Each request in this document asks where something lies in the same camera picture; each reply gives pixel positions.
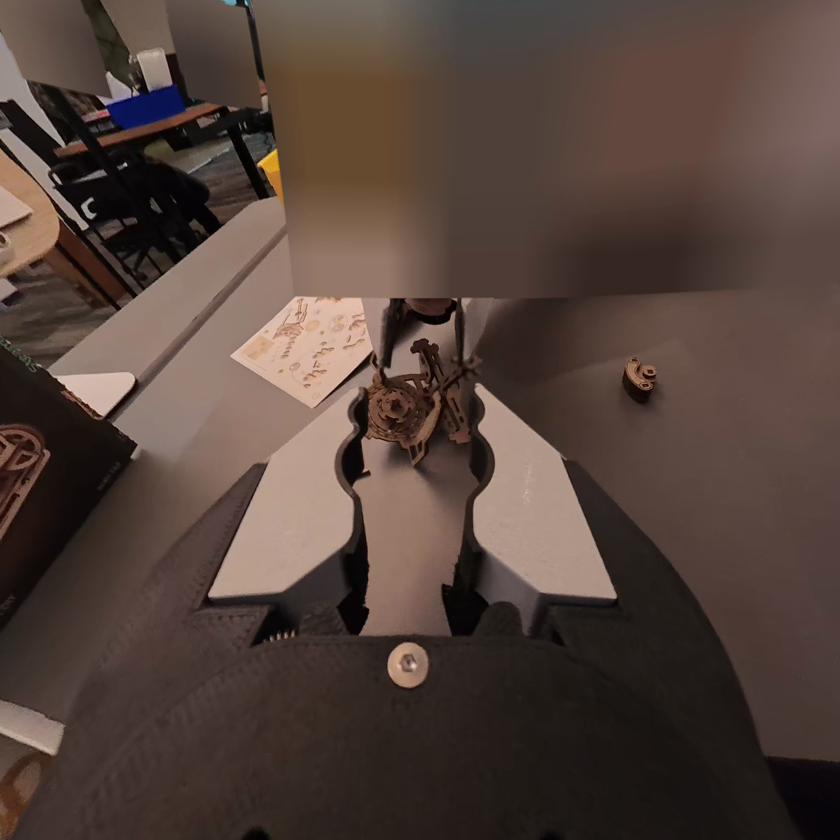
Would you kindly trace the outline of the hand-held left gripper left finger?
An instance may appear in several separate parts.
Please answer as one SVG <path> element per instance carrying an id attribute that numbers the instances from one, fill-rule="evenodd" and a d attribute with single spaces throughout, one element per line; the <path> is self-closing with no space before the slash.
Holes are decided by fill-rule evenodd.
<path id="1" fill-rule="evenodd" d="M 360 634 L 369 561 L 361 499 L 369 398 L 347 391 L 267 461 L 207 599 L 275 607 L 298 625 L 311 608 L 337 609 Z"/>

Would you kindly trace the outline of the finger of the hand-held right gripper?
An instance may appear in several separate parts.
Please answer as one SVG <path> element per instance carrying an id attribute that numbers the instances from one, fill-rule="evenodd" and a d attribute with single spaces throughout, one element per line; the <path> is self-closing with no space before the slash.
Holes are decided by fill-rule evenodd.
<path id="1" fill-rule="evenodd" d="M 386 370 L 392 364 L 393 351 L 402 330 L 405 299 L 364 298 L 363 310 L 377 368 Z"/>
<path id="2" fill-rule="evenodd" d="M 456 358 L 469 361 L 485 331 L 494 298 L 458 298 L 456 302 Z"/>

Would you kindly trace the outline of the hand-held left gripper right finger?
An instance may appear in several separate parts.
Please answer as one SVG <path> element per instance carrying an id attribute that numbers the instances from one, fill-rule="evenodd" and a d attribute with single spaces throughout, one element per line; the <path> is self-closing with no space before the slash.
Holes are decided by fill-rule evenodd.
<path id="1" fill-rule="evenodd" d="M 561 453 L 485 386 L 469 411 L 463 539 L 442 597 L 450 633 L 470 635 L 489 605 L 513 604 L 527 635 L 552 606 L 611 607 L 616 589 Z"/>

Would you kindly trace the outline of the wooden gear model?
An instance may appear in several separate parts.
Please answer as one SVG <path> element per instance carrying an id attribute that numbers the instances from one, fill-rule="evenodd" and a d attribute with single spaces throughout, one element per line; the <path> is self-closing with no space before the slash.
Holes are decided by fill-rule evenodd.
<path id="1" fill-rule="evenodd" d="M 414 341 L 411 352 L 418 358 L 419 372 L 374 373 L 367 390 L 366 437 L 400 445 L 411 465 L 418 467 L 426 458 L 428 443 L 439 425 L 444 426 L 451 442 L 466 445 L 471 441 L 461 386 L 477 375 L 481 359 L 474 354 L 467 360 L 454 357 L 446 366 L 438 345 L 427 339 Z"/>

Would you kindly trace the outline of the black model kit box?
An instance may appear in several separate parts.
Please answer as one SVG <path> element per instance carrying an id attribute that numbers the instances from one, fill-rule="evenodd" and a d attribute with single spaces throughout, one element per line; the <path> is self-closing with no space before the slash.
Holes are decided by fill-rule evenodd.
<path id="1" fill-rule="evenodd" d="M 137 444 L 2 337 L 1 627 L 128 467 Z"/>

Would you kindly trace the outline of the printed instruction sheet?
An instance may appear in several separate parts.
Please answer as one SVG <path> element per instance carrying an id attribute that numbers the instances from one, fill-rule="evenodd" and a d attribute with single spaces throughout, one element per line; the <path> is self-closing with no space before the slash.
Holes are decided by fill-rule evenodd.
<path id="1" fill-rule="evenodd" d="M 361 299 L 295 296 L 231 359 L 315 407 L 372 353 Z"/>

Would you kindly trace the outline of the curved wooden part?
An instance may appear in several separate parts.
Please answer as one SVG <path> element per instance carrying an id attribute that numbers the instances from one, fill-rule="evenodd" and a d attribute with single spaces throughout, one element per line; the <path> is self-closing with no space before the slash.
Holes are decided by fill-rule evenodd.
<path id="1" fill-rule="evenodd" d="M 622 378 L 625 393 L 636 403 L 647 403 L 655 390 L 657 375 L 656 366 L 645 364 L 636 356 L 628 358 Z"/>

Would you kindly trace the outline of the yellow plastic bin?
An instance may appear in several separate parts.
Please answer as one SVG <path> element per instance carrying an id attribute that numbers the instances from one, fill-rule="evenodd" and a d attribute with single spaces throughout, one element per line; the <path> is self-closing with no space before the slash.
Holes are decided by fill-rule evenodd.
<path id="1" fill-rule="evenodd" d="M 269 152 L 265 157 L 258 161 L 257 165 L 266 177 L 275 194 L 279 197 L 281 203 L 285 205 L 277 149 Z"/>

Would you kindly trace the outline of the black office chair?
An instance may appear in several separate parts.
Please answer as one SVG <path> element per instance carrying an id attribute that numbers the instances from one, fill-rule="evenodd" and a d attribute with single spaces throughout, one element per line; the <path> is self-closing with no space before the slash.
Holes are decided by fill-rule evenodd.
<path id="1" fill-rule="evenodd" d="M 222 224 L 209 208 L 207 186 L 191 175 L 143 153 L 110 155 L 134 200 L 148 211 L 180 256 L 190 253 Z M 143 267 L 157 275 L 163 269 L 153 232 L 134 213 L 118 184 L 103 169 L 91 170 L 78 161 L 61 161 L 48 172 L 52 185 L 85 219 L 93 236 L 120 267 L 142 287 L 149 283 Z"/>

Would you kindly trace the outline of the brown top table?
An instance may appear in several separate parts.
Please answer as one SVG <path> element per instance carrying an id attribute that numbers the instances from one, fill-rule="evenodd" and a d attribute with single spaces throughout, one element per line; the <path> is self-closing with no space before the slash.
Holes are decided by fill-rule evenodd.
<path id="1" fill-rule="evenodd" d="M 218 139 L 224 134 L 232 143 L 257 198 L 263 200 L 269 197 L 266 182 L 246 146 L 243 127 L 267 116 L 266 112 L 257 108 L 229 108 L 204 102 L 167 119 L 132 129 L 93 135 L 85 128 L 83 137 L 56 150 L 56 158 L 69 159 L 79 154 L 90 154 L 94 149 L 110 150 L 121 146 L 141 149 L 155 140 L 167 139 L 179 130 L 185 133 L 187 139 L 196 143 Z"/>

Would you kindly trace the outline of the blue plastic bin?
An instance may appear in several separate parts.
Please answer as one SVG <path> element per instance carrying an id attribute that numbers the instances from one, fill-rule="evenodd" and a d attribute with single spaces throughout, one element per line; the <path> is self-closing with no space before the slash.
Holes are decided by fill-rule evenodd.
<path id="1" fill-rule="evenodd" d="M 111 121 L 121 130 L 133 130 L 174 117 L 186 110 L 182 95 L 176 85 L 149 92 L 107 105 Z"/>

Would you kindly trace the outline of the white cardboard box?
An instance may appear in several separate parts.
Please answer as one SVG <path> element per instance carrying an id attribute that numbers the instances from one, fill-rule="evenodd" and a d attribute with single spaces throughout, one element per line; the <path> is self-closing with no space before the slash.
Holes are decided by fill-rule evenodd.
<path id="1" fill-rule="evenodd" d="M 43 783 L 60 748 L 64 725 L 1 700 L 1 838 L 17 824 Z"/>

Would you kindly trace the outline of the white paper roll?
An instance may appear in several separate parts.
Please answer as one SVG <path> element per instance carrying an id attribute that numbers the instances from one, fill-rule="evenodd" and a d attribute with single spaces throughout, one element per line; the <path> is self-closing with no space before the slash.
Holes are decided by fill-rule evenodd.
<path id="1" fill-rule="evenodd" d="M 136 54 L 135 59 L 140 67 L 143 84 L 147 92 L 172 86 L 172 72 L 167 55 L 162 47 L 143 49 Z"/>

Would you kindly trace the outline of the round wooden table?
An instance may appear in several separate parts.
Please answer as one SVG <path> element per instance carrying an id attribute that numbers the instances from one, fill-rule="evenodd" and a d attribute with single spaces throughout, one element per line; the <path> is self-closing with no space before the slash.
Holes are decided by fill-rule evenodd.
<path id="1" fill-rule="evenodd" d="M 45 190 L 1 152 L 1 278 L 42 259 L 56 245 L 59 218 Z"/>

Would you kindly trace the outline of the white rounded base plate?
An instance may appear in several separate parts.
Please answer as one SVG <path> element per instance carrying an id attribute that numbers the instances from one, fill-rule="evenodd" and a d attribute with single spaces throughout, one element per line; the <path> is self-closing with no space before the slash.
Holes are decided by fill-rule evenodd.
<path id="1" fill-rule="evenodd" d="M 137 385 L 129 372 L 58 375 L 54 379 L 66 399 L 96 419 L 109 419 Z"/>

